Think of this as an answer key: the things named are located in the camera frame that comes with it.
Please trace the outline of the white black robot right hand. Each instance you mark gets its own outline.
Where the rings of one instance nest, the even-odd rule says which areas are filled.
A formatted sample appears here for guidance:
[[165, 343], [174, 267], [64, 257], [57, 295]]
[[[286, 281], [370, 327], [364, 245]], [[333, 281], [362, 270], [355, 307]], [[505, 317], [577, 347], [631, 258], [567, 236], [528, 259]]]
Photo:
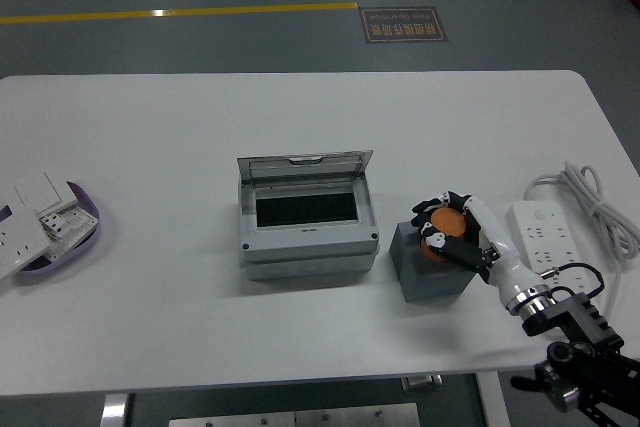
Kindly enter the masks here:
[[[436, 225], [436, 211], [445, 208], [462, 216], [464, 234], [447, 234]], [[527, 319], [553, 304], [550, 288], [524, 264], [514, 241], [478, 197], [447, 191], [420, 202], [412, 212], [411, 224], [426, 249], [496, 287], [501, 304], [511, 315]]]

